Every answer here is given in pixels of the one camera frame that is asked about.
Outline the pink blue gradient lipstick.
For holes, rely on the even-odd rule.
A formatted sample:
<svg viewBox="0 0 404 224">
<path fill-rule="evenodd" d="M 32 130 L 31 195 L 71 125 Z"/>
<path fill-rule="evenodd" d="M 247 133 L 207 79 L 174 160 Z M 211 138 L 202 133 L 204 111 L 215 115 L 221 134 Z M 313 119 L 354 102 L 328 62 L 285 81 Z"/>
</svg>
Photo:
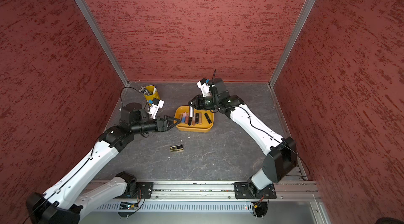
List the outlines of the pink blue gradient lipstick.
<svg viewBox="0 0 404 224">
<path fill-rule="evenodd" d="M 186 115 L 187 115 L 187 113 L 186 113 L 186 112 L 184 112 L 184 113 L 182 114 L 182 120 L 181 120 L 181 123 L 185 123 L 185 120 L 186 120 Z"/>
</svg>

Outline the gold black square lipstick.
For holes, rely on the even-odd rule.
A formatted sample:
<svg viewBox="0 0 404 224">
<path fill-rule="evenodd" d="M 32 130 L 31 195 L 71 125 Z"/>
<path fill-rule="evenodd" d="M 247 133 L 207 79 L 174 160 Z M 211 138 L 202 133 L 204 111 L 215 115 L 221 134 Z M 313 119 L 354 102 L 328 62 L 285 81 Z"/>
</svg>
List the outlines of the gold black square lipstick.
<svg viewBox="0 0 404 224">
<path fill-rule="evenodd" d="M 184 149 L 184 145 L 175 145 L 175 146 L 170 146 L 170 152 L 177 152 L 177 151 L 182 151 Z"/>
</svg>

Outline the yellow plastic storage box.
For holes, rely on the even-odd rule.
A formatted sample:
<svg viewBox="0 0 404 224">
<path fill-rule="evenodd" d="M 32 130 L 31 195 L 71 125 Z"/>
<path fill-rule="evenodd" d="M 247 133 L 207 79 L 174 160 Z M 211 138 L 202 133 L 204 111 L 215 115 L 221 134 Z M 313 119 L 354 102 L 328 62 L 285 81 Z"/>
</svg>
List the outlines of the yellow plastic storage box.
<svg viewBox="0 0 404 224">
<path fill-rule="evenodd" d="M 179 119 L 176 128 L 180 131 L 207 133 L 214 125 L 214 114 L 211 111 L 195 110 L 189 106 L 177 108 L 175 118 Z"/>
</svg>

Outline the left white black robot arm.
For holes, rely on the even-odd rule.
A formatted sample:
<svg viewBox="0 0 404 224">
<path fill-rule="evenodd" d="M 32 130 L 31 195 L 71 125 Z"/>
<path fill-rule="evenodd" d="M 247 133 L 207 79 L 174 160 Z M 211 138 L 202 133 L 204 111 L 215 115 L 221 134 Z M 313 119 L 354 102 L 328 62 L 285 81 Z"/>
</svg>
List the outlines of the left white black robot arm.
<svg viewBox="0 0 404 224">
<path fill-rule="evenodd" d="M 166 132 L 181 121 L 171 116 L 157 117 L 158 106 L 145 109 L 142 104 L 129 103 L 121 108 L 118 125 L 105 130 L 92 150 L 59 182 L 44 193 L 32 193 L 27 201 L 28 219 L 33 224 L 77 224 L 90 212 L 118 196 L 143 199 L 135 176 L 123 171 L 111 181 L 81 193 L 99 171 L 115 158 L 136 135 Z"/>
</svg>

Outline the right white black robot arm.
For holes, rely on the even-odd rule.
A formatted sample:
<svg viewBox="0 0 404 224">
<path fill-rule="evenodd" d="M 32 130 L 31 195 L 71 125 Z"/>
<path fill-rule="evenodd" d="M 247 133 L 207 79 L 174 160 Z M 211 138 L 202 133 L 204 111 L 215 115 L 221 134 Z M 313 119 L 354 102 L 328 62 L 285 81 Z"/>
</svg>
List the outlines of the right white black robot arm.
<svg viewBox="0 0 404 224">
<path fill-rule="evenodd" d="M 256 194 L 280 182 L 297 166 L 296 142 L 284 138 L 266 126 L 237 95 L 231 95 L 220 78 L 197 82 L 201 94 L 188 104 L 196 110 L 218 111 L 238 124 L 265 155 L 262 168 L 249 179 L 249 189 Z"/>
</svg>

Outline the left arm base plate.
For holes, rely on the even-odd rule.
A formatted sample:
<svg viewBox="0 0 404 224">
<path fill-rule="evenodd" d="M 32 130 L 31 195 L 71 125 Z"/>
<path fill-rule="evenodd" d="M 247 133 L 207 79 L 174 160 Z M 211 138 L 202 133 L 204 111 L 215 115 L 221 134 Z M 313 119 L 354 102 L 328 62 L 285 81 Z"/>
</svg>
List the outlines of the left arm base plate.
<svg viewBox="0 0 404 224">
<path fill-rule="evenodd" d="M 153 192 L 153 182 L 130 182 L 119 198 L 150 199 Z"/>
</svg>

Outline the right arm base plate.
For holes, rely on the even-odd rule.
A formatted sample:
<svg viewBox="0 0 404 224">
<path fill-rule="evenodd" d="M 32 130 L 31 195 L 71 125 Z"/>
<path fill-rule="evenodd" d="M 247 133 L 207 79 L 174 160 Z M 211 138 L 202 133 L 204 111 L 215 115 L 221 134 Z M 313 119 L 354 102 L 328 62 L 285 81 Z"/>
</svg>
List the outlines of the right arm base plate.
<svg viewBox="0 0 404 224">
<path fill-rule="evenodd" d="M 236 199 L 276 199 L 274 184 L 266 186 L 264 189 L 257 189 L 252 183 L 235 182 L 234 192 Z"/>
</svg>

